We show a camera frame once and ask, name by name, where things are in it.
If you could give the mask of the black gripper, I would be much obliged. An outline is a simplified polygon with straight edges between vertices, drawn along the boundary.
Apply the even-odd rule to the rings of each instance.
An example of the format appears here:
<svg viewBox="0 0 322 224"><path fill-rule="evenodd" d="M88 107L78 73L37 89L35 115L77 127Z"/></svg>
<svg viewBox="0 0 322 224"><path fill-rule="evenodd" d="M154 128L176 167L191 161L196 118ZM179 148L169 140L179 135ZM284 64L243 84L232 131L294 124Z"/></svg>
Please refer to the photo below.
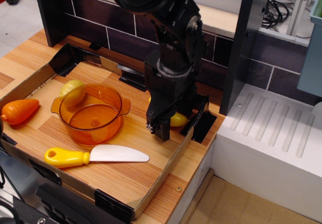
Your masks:
<svg viewBox="0 0 322 224"><path fill-rule="evenodd" d="M189 64L181 53L155 50L144 61L144 83L150 93L147 129L163 141L170 139L170 118L180 113L189 118L195 105L195 77L200 61Z"/></svg>

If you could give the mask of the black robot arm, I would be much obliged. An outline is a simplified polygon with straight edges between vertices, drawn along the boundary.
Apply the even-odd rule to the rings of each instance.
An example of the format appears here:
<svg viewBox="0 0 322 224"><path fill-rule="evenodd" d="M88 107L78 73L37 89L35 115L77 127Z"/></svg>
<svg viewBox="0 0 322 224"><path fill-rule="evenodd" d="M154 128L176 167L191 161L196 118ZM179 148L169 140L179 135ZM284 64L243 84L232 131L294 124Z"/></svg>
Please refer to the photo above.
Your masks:
<svg viewBox="0 0 322 224"><path fill-rule="evenodd" d="M168 140L171 117L176 112L192 112L195 78L207 50L199 8L193 0L114 1L154 25L160 48L144 62L144 83L151 96L146 126L152 134Z"/></svg>

